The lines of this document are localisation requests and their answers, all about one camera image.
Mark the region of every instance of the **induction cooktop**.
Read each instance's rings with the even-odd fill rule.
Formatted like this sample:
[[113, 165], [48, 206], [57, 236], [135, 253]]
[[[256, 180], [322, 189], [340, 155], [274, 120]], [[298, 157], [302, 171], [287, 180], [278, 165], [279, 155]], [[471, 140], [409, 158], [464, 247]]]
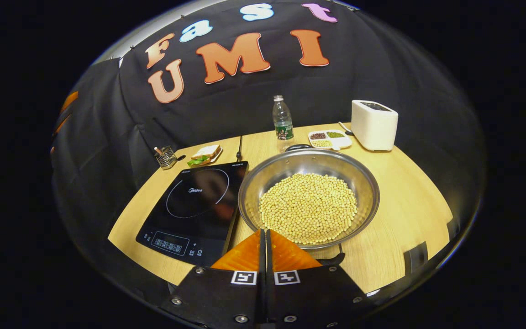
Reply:
[[180, 171], [136, 241], [186, 263], [211, 266], [228, 248], [247, 161]]

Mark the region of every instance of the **bottle label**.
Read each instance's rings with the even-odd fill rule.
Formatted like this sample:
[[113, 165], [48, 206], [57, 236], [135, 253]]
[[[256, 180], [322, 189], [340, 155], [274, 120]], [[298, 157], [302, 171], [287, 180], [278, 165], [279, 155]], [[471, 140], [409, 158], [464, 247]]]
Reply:
[[280, 140], [292, 139], [294, 138], [294, 129], [292, 125], [275, 126], [275, 134], [277, 135], [277, 139]]

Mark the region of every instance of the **white toaster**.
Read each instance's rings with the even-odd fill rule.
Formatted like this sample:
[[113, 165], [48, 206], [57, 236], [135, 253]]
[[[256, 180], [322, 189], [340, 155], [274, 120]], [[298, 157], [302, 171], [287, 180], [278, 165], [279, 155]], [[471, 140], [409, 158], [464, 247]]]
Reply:
[[354, 137], [367, 150], [390, 151], [397, 135], [399, 114], [372, 101], [352, 101], [350, 123]]

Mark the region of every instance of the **sandwich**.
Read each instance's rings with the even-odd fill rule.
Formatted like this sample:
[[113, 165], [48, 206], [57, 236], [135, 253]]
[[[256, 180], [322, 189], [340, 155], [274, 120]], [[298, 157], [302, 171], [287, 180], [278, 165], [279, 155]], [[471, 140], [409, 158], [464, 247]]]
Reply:
[[214, 144], [211, 146], [205, 146], [201, 148], [192, 156], [192, 160], [188, 161], [188, 166], [199, 166], [210, 163], [214, 158], [216, 158], [219, 153], [222, 151], [222, 148], [219, 144]]

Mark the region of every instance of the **metal pen holder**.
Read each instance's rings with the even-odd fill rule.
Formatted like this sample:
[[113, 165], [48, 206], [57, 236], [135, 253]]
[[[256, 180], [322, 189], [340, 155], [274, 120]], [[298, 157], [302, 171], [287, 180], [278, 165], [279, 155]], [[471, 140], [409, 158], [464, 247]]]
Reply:
[[154, 157], [159, 163], [159, 166], [161, 169], [166, 170], [170, 169], [174, 166], [174, 164], [178, 161], [176, 156], [174, 155], [174, 152], [172, 151], [172, 148], [170, 146], [166, 146], [165, 148], [160, 149], [163, 155], [160, 155], [159, 153], [155, 152]]

